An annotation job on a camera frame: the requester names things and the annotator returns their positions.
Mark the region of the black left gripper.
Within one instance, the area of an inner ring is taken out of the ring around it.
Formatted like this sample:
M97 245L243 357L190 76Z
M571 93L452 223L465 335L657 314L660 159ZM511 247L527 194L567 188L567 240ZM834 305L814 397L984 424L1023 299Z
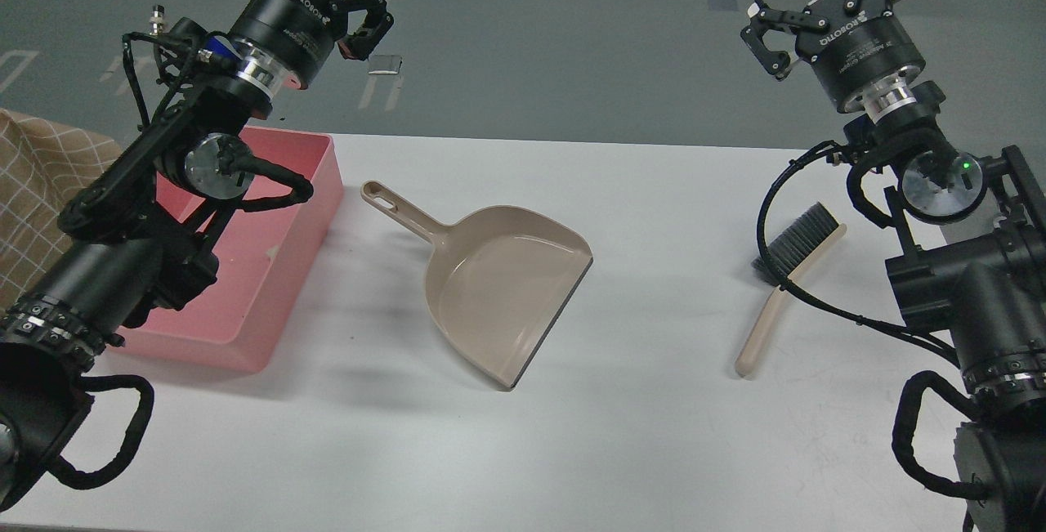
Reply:
M356 11L365 11L362 23L344 34L344 16ZM393 23L386 0L250 0L229 34L268 52L290 73L290 86L303 90L336 40L343 59L367 60Z

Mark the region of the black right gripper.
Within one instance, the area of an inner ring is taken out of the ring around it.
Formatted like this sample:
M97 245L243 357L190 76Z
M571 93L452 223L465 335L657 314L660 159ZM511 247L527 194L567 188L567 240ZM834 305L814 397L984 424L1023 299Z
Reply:
M926 60L893 13L900 0L813 0L803 10L753 0L740 36L763 70L784 80L800 60L810 64L829 105L860 110L864 89L892 74L914 80ZM794 38L794 48L769 47L769 33Z

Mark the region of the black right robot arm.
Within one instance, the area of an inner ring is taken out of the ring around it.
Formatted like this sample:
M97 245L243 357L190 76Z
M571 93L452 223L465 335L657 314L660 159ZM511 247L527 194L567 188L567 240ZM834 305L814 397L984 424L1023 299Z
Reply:
M784 294L930 351L962 387L923 371L901 388L892 452L927 490L965 502L965 531L1044 528L1044 193L1017 147L957 151L937 123L945 93L918 82L926 62L900 0L811 0L798 11L753 0L744 44L784 80L802 60L840 114L845 142L822 141L770 186L756 218L754 268L773 287L735 362L750 375ZM784 182L816 159L844 163L852 208L896 232L886 260L903 323L829 305L798 277L843 226L815 205L773 241L765 224Z

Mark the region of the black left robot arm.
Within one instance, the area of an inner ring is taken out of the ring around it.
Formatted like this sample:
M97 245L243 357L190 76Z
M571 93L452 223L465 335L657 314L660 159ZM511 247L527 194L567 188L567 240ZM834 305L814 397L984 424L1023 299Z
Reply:
M240 138L278 90L306 89L333 51L366 60L393 26L387 0L250 0L228 32L154 7L123 36L141 133L65 204L70 248L2 316L2 508L44 475L95 489L135 458L154 407L137 375L91 376L119 327L180 310L217 283L214 246L236 212L295 207L302 174Z

